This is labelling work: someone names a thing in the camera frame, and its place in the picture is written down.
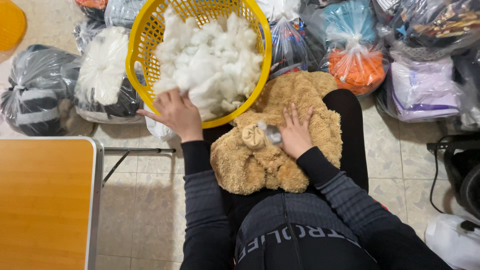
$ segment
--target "right hand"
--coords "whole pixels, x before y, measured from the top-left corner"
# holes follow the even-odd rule
[[[181,96],[178,88],[157,95],[153,107],[161,115],[146,110],[138,110],[137,113],[166,125],[180,136],[183,143],[204,139],[198,108],[187,94]]]
[[[282,134],[282,149],[294,159],[298,159],[308,149],[313,147],[312,138],[308,125],[313,114],[313,107],[308,109],[308,113],[303,119],[303,124],[300,124],[299,116],[295,104],[292,103],[292,117],[288,114],[287,108],[283,109],[286,126],[281,126],[280,133]]]

